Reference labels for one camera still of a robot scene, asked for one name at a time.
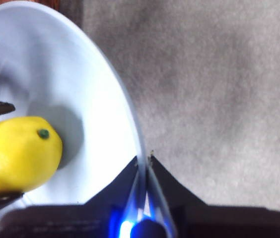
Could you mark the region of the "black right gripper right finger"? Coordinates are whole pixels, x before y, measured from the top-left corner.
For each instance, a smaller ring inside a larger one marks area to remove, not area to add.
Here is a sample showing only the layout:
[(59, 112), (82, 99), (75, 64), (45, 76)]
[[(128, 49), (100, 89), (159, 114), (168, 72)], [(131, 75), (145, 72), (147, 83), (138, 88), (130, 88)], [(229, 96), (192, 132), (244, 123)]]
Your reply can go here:
[(148, 192), (173, 238), (280, 238), (280, 211), (256, 206), (210, 205), (181, 185), (153, 156)]

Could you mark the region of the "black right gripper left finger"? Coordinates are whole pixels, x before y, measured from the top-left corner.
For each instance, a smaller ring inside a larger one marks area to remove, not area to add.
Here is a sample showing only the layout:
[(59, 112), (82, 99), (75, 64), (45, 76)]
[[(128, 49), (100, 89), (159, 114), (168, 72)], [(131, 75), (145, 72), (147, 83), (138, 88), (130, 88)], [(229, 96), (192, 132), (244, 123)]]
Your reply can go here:
[(115, 238), (138, 173), (134, 157), (109, 185), (83, 204), (12, 210), (0, 220), (0, 238)]

